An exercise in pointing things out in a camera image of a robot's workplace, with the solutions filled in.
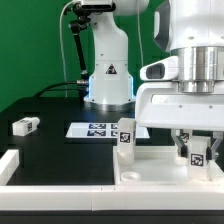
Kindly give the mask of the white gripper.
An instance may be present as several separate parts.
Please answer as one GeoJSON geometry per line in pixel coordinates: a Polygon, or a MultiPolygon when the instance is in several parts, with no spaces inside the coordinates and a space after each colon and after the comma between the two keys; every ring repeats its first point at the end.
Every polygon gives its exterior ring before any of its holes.
{"type": "MultiPolygon", "coordinates": [[[[147,82],[136,96],[135,119],[140,126],[166,128],[178,150],[187,157],[186,135],[179,129],[224,131],[224,82],[216,82],[212,93],[180,93],[176,82],[147,82]]],[[[215,161],[224,132],[214,132],[206,159],[215,161]]]]}

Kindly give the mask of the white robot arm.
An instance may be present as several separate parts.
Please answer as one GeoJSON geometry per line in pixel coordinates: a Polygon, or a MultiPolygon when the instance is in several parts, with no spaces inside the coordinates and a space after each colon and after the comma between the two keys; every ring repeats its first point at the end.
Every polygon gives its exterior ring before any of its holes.
{"type": "Polygon", "coordinates": [[[216,149],[224,134],[224,0],[164,0],[154,13],[154,41],[169,57],[140,70],[133,90],[128,38],[116,15],[143,11],[149,0],[81,0],[91,13],[95,71],[87,106],[120,110],[135,105],[143,127],[212,131],[216,149]]]}

